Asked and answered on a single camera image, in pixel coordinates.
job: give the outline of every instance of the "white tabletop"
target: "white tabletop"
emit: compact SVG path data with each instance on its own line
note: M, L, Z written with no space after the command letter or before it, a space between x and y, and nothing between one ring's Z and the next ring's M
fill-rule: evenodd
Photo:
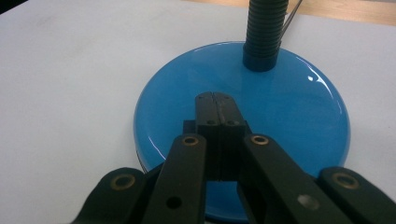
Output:
M100 178L139 168L134 107L177 55L244 40L248 10L179 0L30 0L0 15L0 223L68 223ZM296 16L282 48L351 123L346 167L396 200L396 27Z

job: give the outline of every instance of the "ribbed tube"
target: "ribbed tube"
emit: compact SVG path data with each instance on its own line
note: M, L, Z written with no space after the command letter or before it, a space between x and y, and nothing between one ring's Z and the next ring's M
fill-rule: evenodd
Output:
M250 0L243 63L255 72L276 65L288 0Z

